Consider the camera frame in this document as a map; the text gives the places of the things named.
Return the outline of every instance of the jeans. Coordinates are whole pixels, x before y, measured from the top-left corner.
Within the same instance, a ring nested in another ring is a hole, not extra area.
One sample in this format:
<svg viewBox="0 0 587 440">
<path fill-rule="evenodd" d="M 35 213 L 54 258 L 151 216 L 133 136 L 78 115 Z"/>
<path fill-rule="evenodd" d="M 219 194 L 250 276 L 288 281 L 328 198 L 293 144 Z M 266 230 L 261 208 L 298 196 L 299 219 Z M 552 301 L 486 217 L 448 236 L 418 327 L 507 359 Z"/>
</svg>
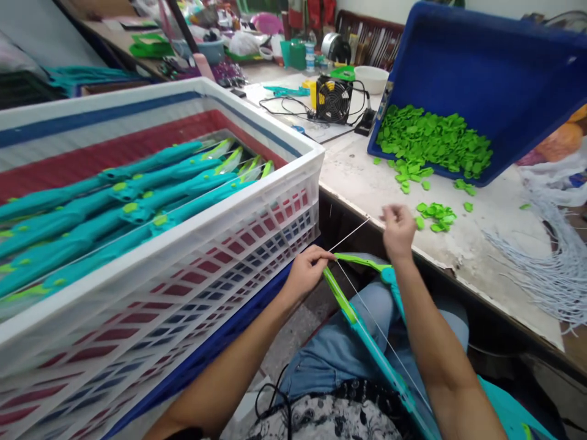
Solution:
<svg viewBox="0 0 587 440">
<path fill-rule="evenodd" d="M 427 407 L 428 397 L 408 342 L 407 330 L 391 297 L 389 286 L 375 280 L 360 291 L 360 297 L 355 295 L 350 302 L 391 366 L 403 377 L 416 401 L 418 413 L 437 438 L 440 438 L 434 416 Z M 469 328 L 465 309 L 446 297 L 434 298 L 434 302 L 466 351 Z M 384 335 L 389 335 L 397 356 Z M 311 392 L 330 392 L 343 381 L 354 378 L 384 383 L 379 367 L 339 310 L 296 353 L 284 372 L 279 388 L 294 400 Z"/>
</svg>

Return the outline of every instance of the finger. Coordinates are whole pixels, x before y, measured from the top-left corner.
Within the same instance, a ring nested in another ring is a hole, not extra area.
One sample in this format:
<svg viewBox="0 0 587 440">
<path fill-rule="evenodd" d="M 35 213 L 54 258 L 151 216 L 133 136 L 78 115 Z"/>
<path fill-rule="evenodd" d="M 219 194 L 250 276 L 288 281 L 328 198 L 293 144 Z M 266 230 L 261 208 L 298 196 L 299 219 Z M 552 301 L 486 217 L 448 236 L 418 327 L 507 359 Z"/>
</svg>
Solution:
<svg viewBox="0 0 587 440">
<path fill-rule="evenodd" d="M 327 260 L 326 258 L 321 258 L 320 260 L 318 260 L 316 262 L 316 264 L 314 265 L 314 267 L 312 269 L 315 271 L 322 272 L 328 266 L 328 262 L 329 262 L 329 260 Z"/>
<path fill-rule="evenodd" d="M 305 257 L 311 263 L 314 263 L 315 261 L 320 260 L 320 259 L 325 259 L 327 262 L 328 261 L 336 261 L 336 257 L 334 256 L 334 254 L 327 252 L 324 249 L 319 249 L 319 250 L 310 252 L 310 253 L 306 254 Z"/>
<path fill-rule="evenodd" d="M 414 217 L 410 212 L 410 209 L 406 205 L 400 205 L 397 207 L 396 215 L 399 222 L 413 221 Z"/>
<path fill-rule="evenodd" d="M 322 249 L 320 246 L 318 246 L 317 244 L 312 244 L 311 246 L 308 246 L 308 248 L 302 252 L 302 254 L 309 254 L 310 252 L 314 252 L 314 251 L 323 251 L 324 249 Z"/>
<path fill-rule="evenodd" d="M 387 226 L 393 226 L 397 223 L 397 216 L 393 211 L 393 205 L 386 205 L 383 207 L 383 219 Z"/>
</svg>

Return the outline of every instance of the electrical cord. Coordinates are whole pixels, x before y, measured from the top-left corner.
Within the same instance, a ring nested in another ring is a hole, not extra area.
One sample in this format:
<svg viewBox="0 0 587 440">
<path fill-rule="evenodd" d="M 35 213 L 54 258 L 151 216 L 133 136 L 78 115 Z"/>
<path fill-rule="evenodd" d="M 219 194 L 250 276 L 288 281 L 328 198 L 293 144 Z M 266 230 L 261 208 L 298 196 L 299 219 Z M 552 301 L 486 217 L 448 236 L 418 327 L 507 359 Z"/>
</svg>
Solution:
<svg viewBox="0 0 587 440">
<path fill-rule="evenodd" d="M 266 106 L 263 105 L 263 103 L 265 102 L 269 102 L 269 101 L 275 101 L 275 100 L 281 100 L 281 107 L 283 108 L 283 110 L 285 110 L 285 112 L 274 112 L 273 110 L 269 110 Z M 283 101 L 294 101 L 300 105 L 302 105 L 304 107 L 304 109 L 306 110 L 305 113 L 295 113 L 292 112 L 290 109 L 287 109 L 284 105 L 283 105 Z M 307 105 L 305 105 L 302 101 L 297 100 L 295 98 L 292 97 L 273 97 L 273 98 L 266 98 L 263 99 L 261 101 L 259 101 L 259 106 L 265 110 L 267 110 L 268 113 L 270 114 L 276 114 L 276 115 L 286 115 L 286 116 L 296 116 L 300 119 L 303 120 L 307 120 L 310 122 L 315 122 L 315 123 L 322 123 L 322 124 L 328 124 L 329 122 L 324 121 L 324 120 L 320 120 L 318 118 L 310 118 L 309 115 L 315 115 L 315 112 L 313 109 L 311 109 L 310 107 L 308 107 Z"/>
<path fill-rule="evenodd" d="M 283 402 L 286 404 L 287 408 L 287 440 L 292 440 L 292 404 L 289 401 L 289 397 L 287 396 L 287 394 L 285 394 L 282 390 L 279 389 L 281 377 L 283 376 L 283 373 L 286 371 L 288 365 L 289 364 L 286 364 L 286 366 L 283 367 L 283 369 L 281 370 L 281 373 L 279 373 L 279 377 L 277 378 L 277 385 L 273 385 L 271 383 L 264 384 L 257 393 L 257 398 L 255 399 L 255 415 L 257 416 L 257 421 L 260 420 L 261 414 L 259 414 L 259 408 L 257 407 L 257 404 L 259 402 L 259 396 L 261 395 L 265 387 L 273 388 L 273 395 L 271 395 L 271 400 L 269 402 L 269 408 L 267 408 L 267 411 L 269 411 L 273 406 L 273 399 L 275 399 L 275 394 L 279 395 L 283 399 Z"/>
<path fill-rule="evenodd" d="M 363 104 L 361 105 L 361 108 L 359 110 L 357 110 L 356 112 L 353 113 L 349 113 L 348 116 L 353 116 L 355 114 L 360 113 L 360 115 L 353 121 L 353 122 L 346 122 L 345 125 L 350 125 L 351 127 L 354 126 L 357 122 L 359 122 L 359 119 L 361 119 L 363 117 L 363 115 L 365 114 L 365 112 L 367 110 L 371 109 L 371 96 L 369 95 L 369 92 L 367 90 L 365 90 L 365 84 L 359 80 L 359 79 L 354 79 L 353 81 L 350 81 L 351 83 L 359 83 L 363 86 L 362 89 L 357 89 L 354 88 L 355 90 L 357 90 L 358 92 L 363 93 Z M 267 106 L 264 105 L 264 103 L 269 102 L 269 101 L 275 101 L 275 100 L 281 100 L 281 108 L 283 108 L 283 110 L 285 110 L 284 112 L 275 112 L 270 110 Z M 284 101 L 293 101 L 296 102 L 300 105 L 302 105 L 304 107 L 305 112 L 300 112 L 300 113 L 296 113 L 291 111 L 290 109 L 287 109 L 284 106 Z M 323 124 L 329 124 L 330 122 L 328 121 L 324 121 L 324 120 L 320 120 L 319 116 L 316 114 L 316 112 L 314 111 L 314 109 L 311 109 L 310 107 L 308 107 L 307 105 L 305 105 L 302 101 L 300 101 L 299 99 L 296 99 L 294 97 L 289 97 L 289 96 L 285 96 L 285 97 L 273 97 L 273 98 L 266 98 L 266 99 L 262 99 L 261 101 L 259 101 L 259 106 L 262 109 L 265 109 L 269 114 L 273 114 L 273 115 L 285 115 L 285 116 L 296 116 L 300 119 L 303 120 L 307 120 L 310 122 L 315 122 L 315 123 L 323 123 Z"/>
</svg>

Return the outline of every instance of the blue plastic tub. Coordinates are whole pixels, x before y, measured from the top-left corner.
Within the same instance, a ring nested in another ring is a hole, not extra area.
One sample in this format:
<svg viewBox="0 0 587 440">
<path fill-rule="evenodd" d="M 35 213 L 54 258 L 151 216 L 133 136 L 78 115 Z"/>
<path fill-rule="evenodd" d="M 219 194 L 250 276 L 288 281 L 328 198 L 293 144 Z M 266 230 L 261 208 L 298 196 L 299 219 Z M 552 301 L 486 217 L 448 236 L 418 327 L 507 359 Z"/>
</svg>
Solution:
<svg viewBox="0 0 587 440">
<path fill-rule="evenodd" d="M 208 64 L 214 65 L 224 61 L 224 43 L 222 40 L 201 42 L 196 43 L 196 45 L 201 54 L 208 60 Z M 181 58 L 190 59 L 192 57 L 190 47 L 185 40 L 173 40 L 172 46 Z"/>
<path fill-rule="evenodd" d="M 388 81 L 367 152 L 395 159 L 375 143 L 389 105 L 459 113 L 492 141 L 491 165 L 466 179 L 485 186 L 587 103 L 587 35 L 417 2 Z"/>
</svg>

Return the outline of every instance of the hand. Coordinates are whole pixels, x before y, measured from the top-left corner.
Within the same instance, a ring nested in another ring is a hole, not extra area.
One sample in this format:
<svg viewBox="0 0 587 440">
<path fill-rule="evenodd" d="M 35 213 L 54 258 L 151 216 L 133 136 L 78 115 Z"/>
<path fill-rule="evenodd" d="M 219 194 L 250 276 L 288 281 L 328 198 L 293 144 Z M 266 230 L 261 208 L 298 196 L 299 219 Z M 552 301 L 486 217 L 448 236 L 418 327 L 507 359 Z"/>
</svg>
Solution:
<svg viewBox="0 0 587 440">
<path fill-rule="evenodd" d="M 406 205 L 383 207 L 385 220 L 383 244 L 392 264 L 399 260 L 412 259 L 412 241 L 416 233 L 416 221 Z"/>
<path fill-rule="evenodd" d="M 320 281 L 322 271 L 329 261 L 336 261 L 336 257 L 315 244 L 295 258 L 287 281 L 281 289 L 281 294 L 287 298 L 289 305 L 296 305 L 310 293 Z"/>
</svg>

